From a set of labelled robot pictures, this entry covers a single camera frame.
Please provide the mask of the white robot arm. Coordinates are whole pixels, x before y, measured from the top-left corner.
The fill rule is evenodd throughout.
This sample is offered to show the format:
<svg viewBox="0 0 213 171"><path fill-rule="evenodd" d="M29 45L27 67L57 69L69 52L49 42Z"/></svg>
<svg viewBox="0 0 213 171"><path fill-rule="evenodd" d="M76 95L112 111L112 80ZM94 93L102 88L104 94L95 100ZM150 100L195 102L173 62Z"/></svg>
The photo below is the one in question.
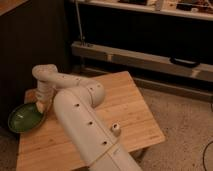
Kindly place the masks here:
<svg viewBox="0 0 213 171"><path fill-rule="evenodd" d="M53 102L59 123L90 171L142 171L94 108L105 97L104 86L91 78L59 73L54 64L32 69L37 80L37 106Z"/></svg>

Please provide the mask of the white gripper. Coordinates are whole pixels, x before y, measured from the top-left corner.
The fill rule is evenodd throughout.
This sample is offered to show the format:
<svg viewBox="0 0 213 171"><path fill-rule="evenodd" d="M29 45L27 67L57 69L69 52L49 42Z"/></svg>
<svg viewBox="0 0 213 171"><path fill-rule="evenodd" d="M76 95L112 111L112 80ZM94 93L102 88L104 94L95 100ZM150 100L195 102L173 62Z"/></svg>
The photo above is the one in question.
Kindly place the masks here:
<svg viewBox="0 0 213 171"><path fill-rule="evenodd" d="M49 101L52 99L53 91L41 92L39 90L36 91L36 107L40 113L44 113L46 110L46 104L43 102Z"/></svg>

